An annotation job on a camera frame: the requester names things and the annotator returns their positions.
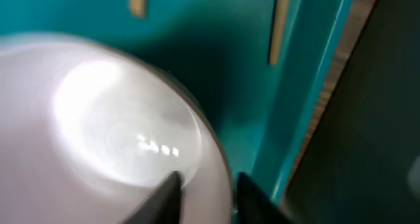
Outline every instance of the blue surface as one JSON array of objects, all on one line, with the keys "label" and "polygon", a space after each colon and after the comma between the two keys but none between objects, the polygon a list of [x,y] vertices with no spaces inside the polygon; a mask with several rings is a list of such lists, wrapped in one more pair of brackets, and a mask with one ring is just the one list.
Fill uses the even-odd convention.
[{"label": "blue surface", "polygon": [[111,45],[172,73],[198,99],[233,174],[277,201],[351,0],[291,0],[282,54],[268,62],[275,0],[0,0],[0,34],[53,31]]}]

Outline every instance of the white object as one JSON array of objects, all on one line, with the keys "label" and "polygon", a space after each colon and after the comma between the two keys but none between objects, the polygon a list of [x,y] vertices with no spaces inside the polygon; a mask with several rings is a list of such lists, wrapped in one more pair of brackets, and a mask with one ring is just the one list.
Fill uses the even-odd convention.
[{"label": "white object", "polygon": [[119,223],[170,171],[184,224],[229,223],[211,129],[162,73],[62,35],[0,45],[0,223]]}]

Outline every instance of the black object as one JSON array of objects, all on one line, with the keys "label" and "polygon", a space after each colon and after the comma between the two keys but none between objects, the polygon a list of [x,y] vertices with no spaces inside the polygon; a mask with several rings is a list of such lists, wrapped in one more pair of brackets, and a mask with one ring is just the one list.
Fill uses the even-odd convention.
[{"label": "black object", "polygon": [[288,224],[269,197],[245,173],[238,179],[238,224]]},{"label": "black object", "polygon": [[181,188],[181,175],[174,171],[123,224],[179,224]]}]

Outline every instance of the teal tray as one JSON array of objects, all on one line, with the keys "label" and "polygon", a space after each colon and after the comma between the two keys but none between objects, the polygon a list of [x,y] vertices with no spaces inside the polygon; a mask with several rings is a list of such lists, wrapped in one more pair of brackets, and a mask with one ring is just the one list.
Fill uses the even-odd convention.
[{"label": "teal tray", "polygon": [[167,70],[198,99],[240,171],[278,202],[352,0],[291,0],[268,65],[275,0],[0,0],[0,34],[81,35]]}]

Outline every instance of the white bowl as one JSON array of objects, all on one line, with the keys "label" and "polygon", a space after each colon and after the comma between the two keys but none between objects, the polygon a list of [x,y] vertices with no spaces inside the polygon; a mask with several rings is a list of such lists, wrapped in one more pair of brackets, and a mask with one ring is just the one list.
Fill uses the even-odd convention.
[{"label": "white bowl", "polygon": [[230,222],[214,133],[158,70],[74,37],[12,37],[0,98],[0,223],[119,223],[173,170],[182,223]]}]

